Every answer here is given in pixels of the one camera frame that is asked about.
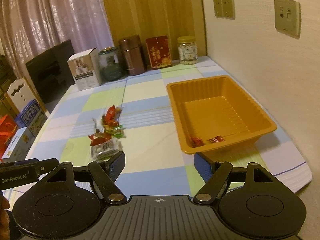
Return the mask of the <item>person's left hand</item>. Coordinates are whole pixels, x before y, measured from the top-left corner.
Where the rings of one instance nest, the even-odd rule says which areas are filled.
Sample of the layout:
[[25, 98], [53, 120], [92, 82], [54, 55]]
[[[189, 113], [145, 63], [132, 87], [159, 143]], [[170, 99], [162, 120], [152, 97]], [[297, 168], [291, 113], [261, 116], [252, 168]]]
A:
[[1, 240], [9, 240], [10, 239], [10, 218], [7, 213], [7, 210], [10, 208], [9, 201], [3, 195], [1, 195], [1, 219], [0, 219], [0, 234]]

